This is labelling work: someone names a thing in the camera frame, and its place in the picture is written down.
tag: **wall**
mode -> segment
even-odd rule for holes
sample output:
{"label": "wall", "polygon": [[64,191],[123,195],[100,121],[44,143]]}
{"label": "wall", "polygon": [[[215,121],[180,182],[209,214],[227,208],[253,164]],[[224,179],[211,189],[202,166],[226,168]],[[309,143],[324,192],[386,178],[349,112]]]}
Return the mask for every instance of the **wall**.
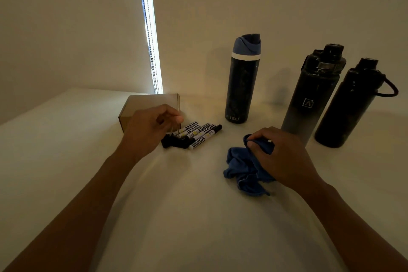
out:
{"label": "wall", "polygon": [[154,93],[141,0],[0,5],[0,123],[71,86]]}
{"label": "wall", "polygon": [[371,108],[408,114],[407,0],[154,0],[154,5],[165,92],[225,97],[234,39],[259,32],[262,58],[253,101],[287,105],[305,56],[340,43],[346,70],[361,57],[377,58],[378,68],[401,90],[396,98],[377,97]]}

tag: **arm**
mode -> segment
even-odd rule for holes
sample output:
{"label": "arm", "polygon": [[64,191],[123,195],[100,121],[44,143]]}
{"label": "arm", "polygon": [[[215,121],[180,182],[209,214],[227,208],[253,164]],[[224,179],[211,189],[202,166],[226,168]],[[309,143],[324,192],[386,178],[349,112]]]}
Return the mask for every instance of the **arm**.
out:
{"label": "arm", "polygon": [[179,115],[168,105],[136,111],[117,150],[4,272],[88,271],[120,187],[166,131],[183,121]]}
{"label": "arm", "polygon": [[248,147],[265,170],[306,201],[350,271],[408,271],[408,260],[322,180],[297,136],[270,127],[255,132],[248,140],[262,136],[275,144],[271,155],[254,142],[248,142]]}

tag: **person's left hand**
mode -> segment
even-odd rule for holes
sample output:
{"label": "person's left hand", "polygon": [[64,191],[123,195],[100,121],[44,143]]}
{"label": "person's left hand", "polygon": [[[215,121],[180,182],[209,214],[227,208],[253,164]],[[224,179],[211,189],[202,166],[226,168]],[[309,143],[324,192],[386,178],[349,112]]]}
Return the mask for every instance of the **person's left hand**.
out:
{"label": "person's left hand", "polygon": [[138,110],[129,121],[117,152],[136,163],[157,147],[167,131],[178,129],[183,120],[181,113],[167,104]]}

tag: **gradient black and gray bottle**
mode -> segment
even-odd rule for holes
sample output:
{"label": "gradient black and gray bottle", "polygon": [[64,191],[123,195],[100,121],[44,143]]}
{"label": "gradient black and gray bottle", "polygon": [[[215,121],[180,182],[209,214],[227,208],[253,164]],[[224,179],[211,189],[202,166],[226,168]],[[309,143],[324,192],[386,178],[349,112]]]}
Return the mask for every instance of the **gradient black and gray bottle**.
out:
{"label": "gradient black and gray bottle", "polygon": [[[357,66],[347,72],[316,130],[317,142],[328,147],[342,146],[375,96],[398,95],[395,85],[376,69],[377,63],[377,59],[361,58]],[[378,92],[384,82],[394,90],[393,94]]]}
{"label": "gradient black and gray bottle", "polygon": [[339,44],[327,44],[323,50],[314,50],[303,63],[281,129],[298,135],[304,145],[309,141],[346,65],[341,56],[343,49],[344,46]]}
{"label": "gradient black and gray bottle", "polygon": [[225,118],[232,123],[248,119],[260,58],[260,34],[245,34],[235,40],[225,107]]}

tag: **hand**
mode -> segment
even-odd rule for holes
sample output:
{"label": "hand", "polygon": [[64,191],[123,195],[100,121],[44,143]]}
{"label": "hand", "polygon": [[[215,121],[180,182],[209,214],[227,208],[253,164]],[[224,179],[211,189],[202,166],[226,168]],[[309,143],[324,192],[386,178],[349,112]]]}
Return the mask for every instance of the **hand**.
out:
{"label": "hand", "polygon": [[181,113],[167,104],[138,110],[129,121],[117,152],[136,163],[157,147],[167,131],[178,129],[183,120]]}
{"label": "hand", "polygon": [[278,182],[300,195],[313,192],[316,187],[325,184],[298,136],[269,127],[253,133],[248,140],[260,137],[272,140],[275,144],[271,155],[264,153],[261,147],[252,141],[248,142],[248,147],[262,167]]}

